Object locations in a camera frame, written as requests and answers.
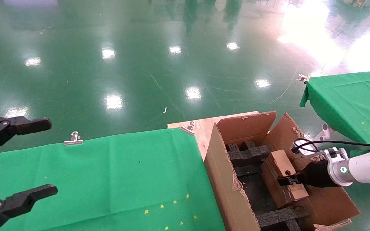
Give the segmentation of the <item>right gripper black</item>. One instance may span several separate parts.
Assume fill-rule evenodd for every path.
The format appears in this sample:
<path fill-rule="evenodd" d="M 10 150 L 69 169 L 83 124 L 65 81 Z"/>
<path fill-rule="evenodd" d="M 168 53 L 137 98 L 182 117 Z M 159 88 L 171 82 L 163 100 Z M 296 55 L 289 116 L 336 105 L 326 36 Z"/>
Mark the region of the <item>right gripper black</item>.
<path fill-rule="evenodd" d="M 278 178 L 280 186 L 306 184 L 318 188 L 333 187 L 333 180 L 328 173 L 328 160 L 311 161 L 300 173 Z"/>

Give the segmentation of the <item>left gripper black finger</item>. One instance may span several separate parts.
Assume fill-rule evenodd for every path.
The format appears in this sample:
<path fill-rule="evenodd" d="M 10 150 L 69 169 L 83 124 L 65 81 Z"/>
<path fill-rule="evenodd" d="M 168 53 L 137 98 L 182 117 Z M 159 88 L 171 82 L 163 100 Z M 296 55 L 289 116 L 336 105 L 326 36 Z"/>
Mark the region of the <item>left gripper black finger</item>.
<path fill-rule="evenodd" d="M 42 185 L 0 199 L 0 228 L 10 219 L 29 213 L 41 199 L 56 195 L 58 188 L 52 184 Z"/>
<path fill-rule="evenodd" d="M 0 117 L 0 146 L 16 135 L 39 133 L 52 128 L 52 122 L 47 118 L 28 120 L 24 116 Z"/>

